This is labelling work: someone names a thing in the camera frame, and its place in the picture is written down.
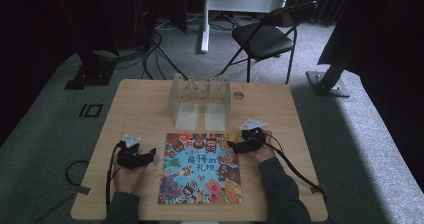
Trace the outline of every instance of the chair backrest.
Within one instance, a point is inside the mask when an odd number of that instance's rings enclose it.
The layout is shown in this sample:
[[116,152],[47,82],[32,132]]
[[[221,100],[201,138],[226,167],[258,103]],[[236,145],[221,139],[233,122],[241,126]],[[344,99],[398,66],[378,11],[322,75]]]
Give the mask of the chair backrest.
[[297,6],[277,8],[262,18],[261,25],[295,27],[302,22],[310,21],[317,6],[318,3],[313,1]]

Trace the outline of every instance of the black stand base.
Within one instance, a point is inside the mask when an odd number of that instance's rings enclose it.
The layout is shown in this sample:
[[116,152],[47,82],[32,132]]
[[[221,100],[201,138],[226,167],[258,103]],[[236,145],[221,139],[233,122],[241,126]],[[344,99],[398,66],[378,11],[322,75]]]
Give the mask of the black stand base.
[[306,76],[309,79],[309,82],[312,85],[312,88],[314,89],[314,93],[317,96],[333,96],[333,97],[350,97],[349,91],[346,90],[343,81],[339,79],[334,85],[333,88],[330,90],[323,89],[320,86],[320,81],[322,77],[324,76],[325,72],[315,72],[315,71],[308,71],[306,72]]
[[65,90],[83,90],[87,86],[107,86],[115,70],[116,62],[102,62],[96,74],[87,75],[84,64],[78,70],[74,80],[68,81]]

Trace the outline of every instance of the white desk frame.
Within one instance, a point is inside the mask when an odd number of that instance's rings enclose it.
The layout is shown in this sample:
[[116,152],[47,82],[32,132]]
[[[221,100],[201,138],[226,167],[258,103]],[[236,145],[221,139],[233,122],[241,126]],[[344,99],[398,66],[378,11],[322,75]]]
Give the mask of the white desk frame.
[[202,53],[208,52],[210,10],[267,13],[285,4],[286,0],[205,0]]

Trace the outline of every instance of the hand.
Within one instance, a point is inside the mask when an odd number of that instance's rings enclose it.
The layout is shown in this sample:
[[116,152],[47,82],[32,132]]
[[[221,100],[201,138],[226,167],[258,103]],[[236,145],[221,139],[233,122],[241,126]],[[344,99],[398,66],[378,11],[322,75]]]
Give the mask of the hand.
[[126,192],[134,194],[138,188],[141,176],[148,165],[138,167],[132,171],[118,164],[118,155],[113,160],[113,182],[115,183],[115,192]]
[[[272,145],[271,144],[272,132],[266,131],[262,128],[261,128],[261,131],[265,134],[265,142],[268,143],[269,145]],[[258,150],[253,152],[248,152],[246,154],[252,157],[253,159],[255,159],[258,162],[258,164],[265,160],[275,157],[274,150],[265,144],[262,145]]]

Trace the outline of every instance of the tabletop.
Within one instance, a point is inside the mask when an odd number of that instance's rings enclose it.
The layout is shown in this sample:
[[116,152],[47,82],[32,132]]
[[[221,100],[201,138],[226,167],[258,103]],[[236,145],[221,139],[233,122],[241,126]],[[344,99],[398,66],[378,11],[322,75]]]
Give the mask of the tabletop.
[[[148,166],[137,192],[141,198],[141,220],[266,221],[267,203],[259,169],[255,161],[245,154],[239,154],[242,203],[158,204],[166,134],[187,132],[174,128],[168,103],[171,85],[172,81],[167,80],[121,81],[82,182],[82,186],[90,188],[91,192],[89,195],[77,195],[72,217],[78,220],[102,220],[106,217],[106,173],[111,153],[124,135],[129,134],[142,138],[141,152],[157,148],[155,161]],[[238,132],[239,126],[248,118],[265,120],[268,124],[263,128],[272,131],[296,169],[318,184],[290,88],[265,83],[231,83],[230,86],[231,93],[241,92],[244,98],[231,100],[226,132]],[[206,133],[204,107],[199,111],[196,132]],[[310,186],[294,175],[282,159],[280,161],[286,173],[298,184],[300,199],[312,220],[326,220],[328,213],[322,195],[311,193]]]

